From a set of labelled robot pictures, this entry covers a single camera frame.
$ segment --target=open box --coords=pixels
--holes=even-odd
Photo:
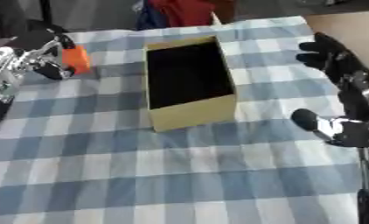
[[[236,91],[216,37],[149,44],[145,52],[155,131],[233,119]]]

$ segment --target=tablecloth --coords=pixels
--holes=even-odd
[[[145,43],[216,35],[235,119],[153,131]],[[295,60],[302,17],[74,33],[94,64],[61,82],[29,74],[0,127],[0,224],[357,223],[357,152],[289,120],[342,115],[337,90]]]

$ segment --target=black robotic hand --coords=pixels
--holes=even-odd
[[[314,42],[299,47],[305,53],[296,58],[307,67],[323,71],[339,88],[345,116],[324,119],[298,109],[291,118],[328,144],[359,148],[363,173],[363,189],[358,193],[359,223],[369,224],[369,69],[343,44],[323,33],[316,33]]]
[[[321,32],[315,34],[315,42],[299,45],[306,53],[296,56],[307,67],[324,71],[339,89],[338,98],[344,104],[348,118],[369,121],[369,105],[361,91],[345,79],[357,72],[366,74],[369,83],[369,69],[343,44]]]

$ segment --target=orange block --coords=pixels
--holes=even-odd
[[[91,61],[87,51],[81,45],[77,45],[74,49],[64,49],[62,63],[74,67],[76,69],[75,74],[85,74],[91,70]]]

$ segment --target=robotic hand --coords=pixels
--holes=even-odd
[[[69,37],[50,30],[31,31],[0,47],[0,122],[29,71],[56,81],[73,76],[77,65],[62,63],[62,53],[73,49]]]
[[[328,144],[358,148],[363,176],[363,189],[358,193],[359,221],[369,224],[369,69],[343,44],[322,33],[315,34],[315,42],[299,47],[305,53],[296,58],[323,71],[338,87],[345,116],[325,119],[301,108],[291,119]]]

